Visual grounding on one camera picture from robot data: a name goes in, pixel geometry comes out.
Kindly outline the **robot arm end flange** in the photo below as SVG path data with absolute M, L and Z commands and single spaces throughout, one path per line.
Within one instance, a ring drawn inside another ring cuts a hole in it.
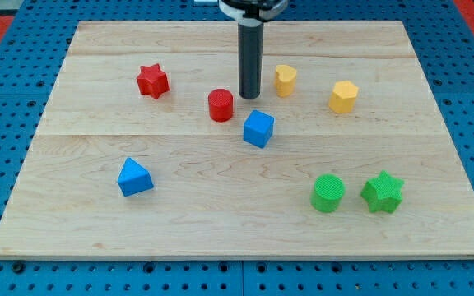
M 220 10 L 228 17 L 242 21 L 251 19 L 268 22 L 279 16 L 289 5 L 288 0 L 219 0 Z

